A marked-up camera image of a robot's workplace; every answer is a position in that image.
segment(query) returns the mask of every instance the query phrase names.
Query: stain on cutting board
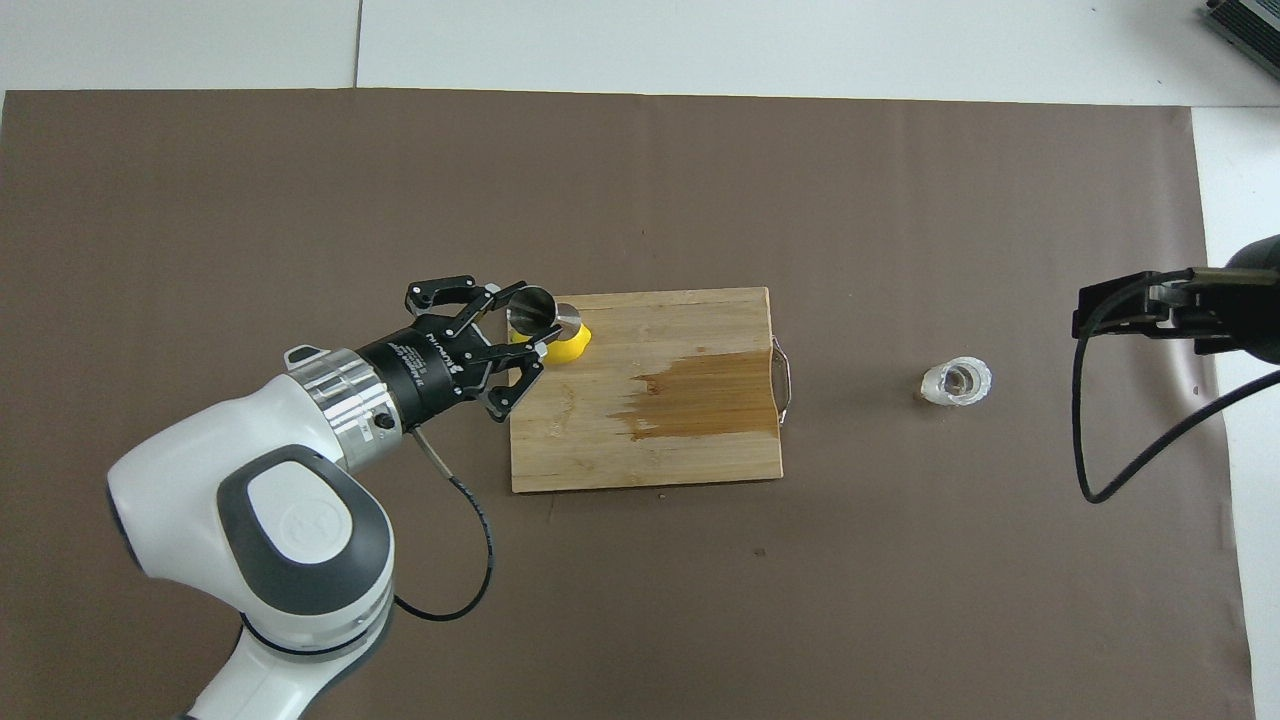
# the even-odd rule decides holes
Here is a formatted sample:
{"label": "stain on cutting board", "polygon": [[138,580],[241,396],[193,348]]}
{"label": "stain on cutting board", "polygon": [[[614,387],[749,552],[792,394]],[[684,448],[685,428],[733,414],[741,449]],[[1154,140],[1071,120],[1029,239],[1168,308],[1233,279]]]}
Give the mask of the stain on cutting board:
{"label": "stain on cutting board", "polygon": [[559,300],[593,340],[512,414],[515,492],[782,477],[768,290]]}
{"label": "stain on cutting board", "polygon": [[777,436],[777,410],[763,397],[753,370],[768,372],[768,351],[681,357],[660,373],[635,375],[644,387],[631,393],[623,420],[632,441],[707,437],[760,429]]}

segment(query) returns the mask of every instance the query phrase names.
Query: brown table mat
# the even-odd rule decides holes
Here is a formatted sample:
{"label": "brown table mat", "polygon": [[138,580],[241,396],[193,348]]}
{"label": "brown table mat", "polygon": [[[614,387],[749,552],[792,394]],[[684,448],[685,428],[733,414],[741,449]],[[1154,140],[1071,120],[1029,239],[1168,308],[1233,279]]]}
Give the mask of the brown table mat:
{"label": "brown table mat", "polygon": [[[493,589],[458,623],[398,616],[311,717],[1252,716],[1221,424],[1106,506],[1071,473],[1075,290],[1203,263],[1185,109],[361,90],[4,113],[9,717],[184,708],[237,618],[137,573],[106,469],[461,273],[768,286],[786,478],[513,496],[506,428],[451,411],[428,433],[493,519]],[[1094,352],[1101,479],[1215,387],[1183,345]],[[991,397],[911,398],[957,355]],[[398,589],[463,602],[465,501],[412,443],[361,479]]]}

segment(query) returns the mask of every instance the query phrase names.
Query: black cable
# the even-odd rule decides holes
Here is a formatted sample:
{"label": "black cable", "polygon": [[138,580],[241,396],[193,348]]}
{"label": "black cable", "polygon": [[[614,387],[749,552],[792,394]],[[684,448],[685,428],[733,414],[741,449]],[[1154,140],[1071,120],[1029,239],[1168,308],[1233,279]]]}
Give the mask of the black cable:
{"label": "black cable", "polygon": [[462,618],[467,612],[475,610],[475,607],[480,605],[480,600],[484,597],[484,593],[488,592],[489,589],[489,580],[493,579],[493,532],[489,528],[489,518],[485,516],[484,510],[480,507],[480,501],[476,500],[476,496],[472,495],[470,489],[467,489],[467,486],[462,484],[462,480],[460,480],[457,475],[451,474],[448,480],[449,483],[453,484],[453,487],[458,488],[458,492],[461,492],[463,497],[467,498],[467,502],[471,503],[471,509],[475,510],[476,516],[480,518],[480,527],[484,529],[484,544],[485,550],[489,553],[489,562],[485,565],[484,580],[480,583],[480,589],[476,591],[475,597],[472,597],[471,602],[466,603],[466,606],[463,606],[462,610],[456,610],[453,612],[445,612],[438,615],[435,612],[428,612],[426,610],[415,607],[410,605],[403,597],[398,594],[396,596],[396,605],[398,605],[401,610],[408,612],[415,618],[422,620],[431,620],[433,623],[448,623],[449,620],[457,620],[458,618]]}
{"label": "black cable", "polygon": [[1103,300],[1097,309],[1093,310],[1084,325],[1080,327],[1080,337],[1075,343],[1075,360],[1071,365],[1071,443],[1075,452],[1075,479],[1080,484],[1080,493],[1084,495],[1084,500],[1094,505],[1106,502],[1106,500],[1124,487],[1130,478],[1138,474],[1138,470],[1142,470],[1147,462],[1151,462],[1153,457],[1160,455],[1160,452],[1169,447],[1175,439],[1185,434],[1187,430],[1194,428],[1221,410],[1235,405],[1245,397],[1249,397],[1251,395],[1258,393],[1271,386],[1280,384],[1280,370],[1276,370],[1233,389],[1231,392],[1210,402],[1204,407],[1201,407],[1196,413],[1192,413],[1187,418],[1183,418],[1181,421],[1170,428],[1165,434],[1160,436],[1155,442],[1148,445],[1146,450],[1138,454],[1138,456],[1125,465],[1124,470],[1121,470],[1120,474],[1107,483],[1101,491],[1094,493],[1089,488],[1089,479],[1084,471],[1084,443],[1082,441],[1080,430],[1080,387],[1083,384],[1084,350],[1089,342],[1089,337],[1093,336],[1093,333],[1098,329],[1098,325],[1102,324],[1102,319],[1115,310],[1121,302],[1129,300],[1129,297],[1143,292],[1151,286],[1174,281],[1187,281],[1190,278],[1192,270],[1175,270],[1172,273],[1161,273],[1149,278],[1135,281]]}
{"label": "black cable", "polygon": [[241,612],[241,625],[243,625],[244,629],[248,630],[248,634],[253,635],[253,639],[256,639],[257,642],[265,644],[266,647],[269,647],[269,648],[271,648],[271,650],[274,650],[276,652],[283,652],[285,655],[298,655],[298,656],[302,656],[302,657],[314,657],[316,655],[326,655],[326,653],[330,653],[330,652],[337,652],[337,651],[339,651],[339,650],[342,650],[342,648],[344,648],[344,647],[347,647],[349,644],[355,644],[355,643],[360,642],[361,638],[364,638],[366,634],[369,634],[369,630],[366,629],[365,632],[360,633],[358,635],[351,638],[347,642],[338,643],[338,644],[335,644],[333,647],[326,647],[326,648],[323,648],[323,650],[292,650],[292,648],[284,647],[282,644],[275,644],[274,642],[271,642],[270,639],[268,639],[266,635],[264,635],[262,633],[257,632],[257,628],[255,628],[253,624],[248,621],[248,615],[244,615],[243,612]]}

